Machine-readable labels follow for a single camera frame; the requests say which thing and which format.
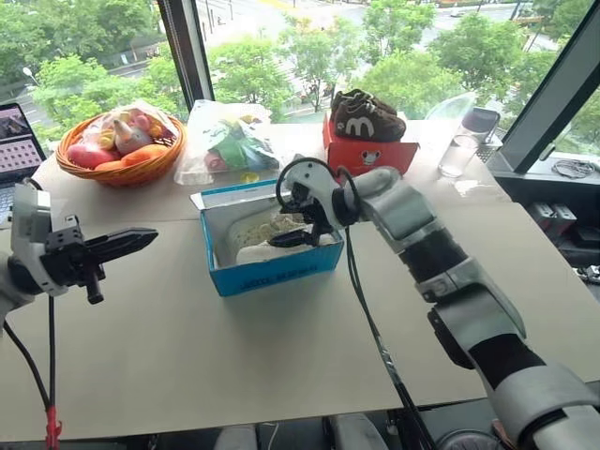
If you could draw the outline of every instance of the red connector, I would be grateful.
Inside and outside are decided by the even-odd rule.
[[[46,448],[48,450],[58,450],[58,436],[63,430],[63,423],[58,422],[56,425],[56,407],[51,406],[46,411],[48,425],[46,425]]]

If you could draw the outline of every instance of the red shoe box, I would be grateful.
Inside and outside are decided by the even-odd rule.
[[[417,142],[368,142],[340,138],[335,124],[325,115],[322,124],[322,142],[327,164],[336,171],[344,166],[352,175],[366,173],[374,167],[391,166],[404,174],[411,167]]]

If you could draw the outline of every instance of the window frame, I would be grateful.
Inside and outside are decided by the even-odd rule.
[[[600,85],[600,0],[595,0],[503,140],[507,169],[527,173]]]
[[[195,100],[215,99],[196,2],[160,0],[158,8],[187,109],[191,111]]]
[[[187,106],[215,99],[193,0],[158,2]],[[594,0],[503,139],[493,165],[524,174],[600,85],[600,0]]]

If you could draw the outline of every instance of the wicker basket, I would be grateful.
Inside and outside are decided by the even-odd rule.
[[[133,187],[149,183],[159,179],[169,171],[186,144],[186,128],[174,117],[169,118],[179,130],[179,137],[155,140],[155,143],[161,143],[169,147],[169,151],[161,157],[148,159],[134,166],[126,167],[124,169],[115,169],[113,171],[92,171],[76,166],[68,160],[67,149],[72,143],[77,143],[82,139],[85,128],[97,119],[97,117],[93,117],[81,122],[63,136],[63,140],[60,142],[58,150],[56,151],[56,160],[58,161],[58,165],[65,172],[87,180],[96,180],[109,186]]]

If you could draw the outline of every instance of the brown shoe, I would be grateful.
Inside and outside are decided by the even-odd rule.
[[[394,108],[392,108],[387,103],[379,100],[378,98],[372,96],[370,93],[365,92],[361,89],[353,89],[352,91],[347,92],[346,94],[344,94],[341,91],[337,91],[337,94],[334,97],[334,100],[331,102],[330,119],[333,120],[333,118],[336,116],[336,111],[338,110],[339,104],[341,102],[343,102],[343,101],[355,102],[355,101],[366,101],[366,100],[370,100],[371,103],[373,103],[377,108],[384,110],[386,113],[398,115],[398,112]]]
[[[336,135],[341,138],[375,143],[399,141],[406,131],[406,124],[402,119],[378,108],[370,100],[340,102],[334,124]]]

